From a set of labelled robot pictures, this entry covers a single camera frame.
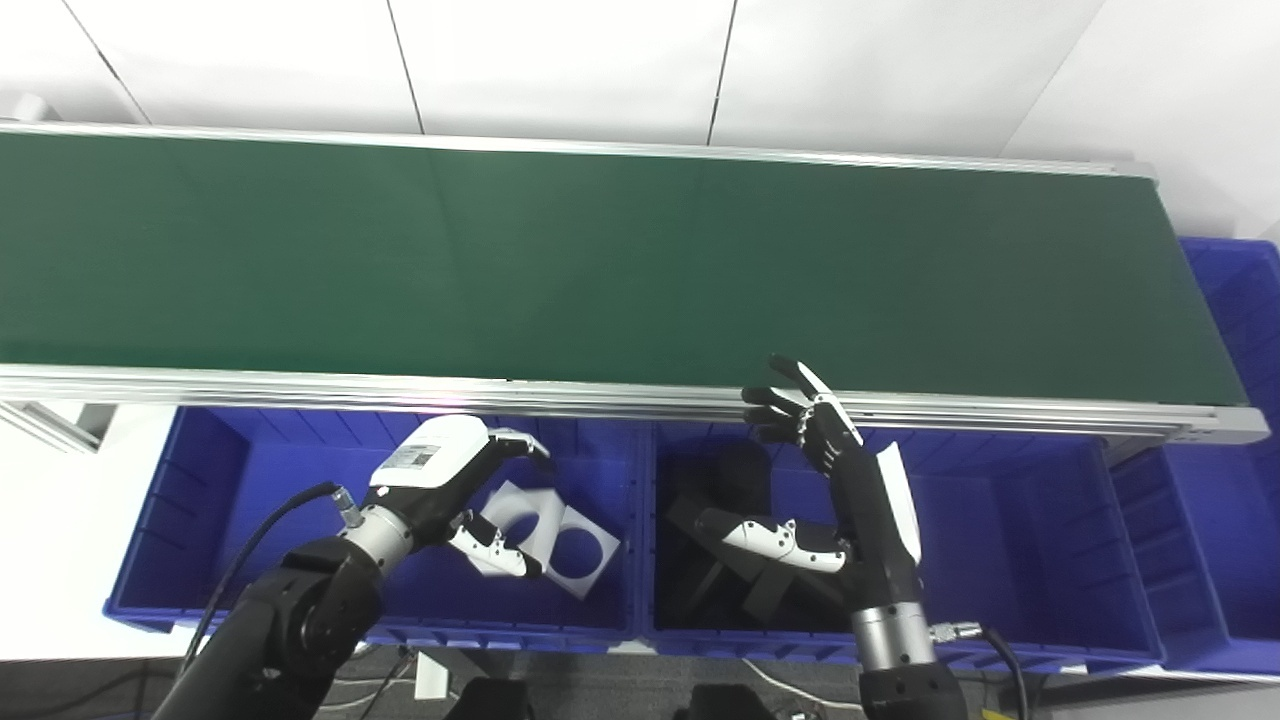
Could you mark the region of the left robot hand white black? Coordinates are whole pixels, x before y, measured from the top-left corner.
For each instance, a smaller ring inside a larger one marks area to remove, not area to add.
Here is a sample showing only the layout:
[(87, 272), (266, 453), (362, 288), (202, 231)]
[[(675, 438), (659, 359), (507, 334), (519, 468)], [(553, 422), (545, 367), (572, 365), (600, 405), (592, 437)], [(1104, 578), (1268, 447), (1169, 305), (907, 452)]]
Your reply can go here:
[(545, 471), (554, 466), (550, 452), (529, 433), (490, 428), (470, 415), (431, 418), (375, 469), (360, 524), (346, 537), (384, 575), (420, 550), (449, 546), (500, 574), (540, 577), (539, 560), (468, 509), (490, 478), (517, 457)]

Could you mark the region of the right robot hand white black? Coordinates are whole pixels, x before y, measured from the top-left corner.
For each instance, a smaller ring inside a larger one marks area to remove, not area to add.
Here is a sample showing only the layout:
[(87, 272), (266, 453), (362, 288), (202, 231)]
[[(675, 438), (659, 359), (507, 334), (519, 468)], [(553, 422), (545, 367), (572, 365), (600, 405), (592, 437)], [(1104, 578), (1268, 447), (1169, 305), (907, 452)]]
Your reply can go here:
[(746, 387), (744, 416), (767, 445), (791, 445), (828, 487), (835, 527), (705, 509), (695, 528), (705, 537), (768, 561), (836, 578), (850, 612), (916, 603), (922, 582), (909, 516), (891, 492), (886, 451), (872, 452), (844, 404), (805, 363), (773, 354), (773, 372), (795, 384), (794, 397), (772, 386)]

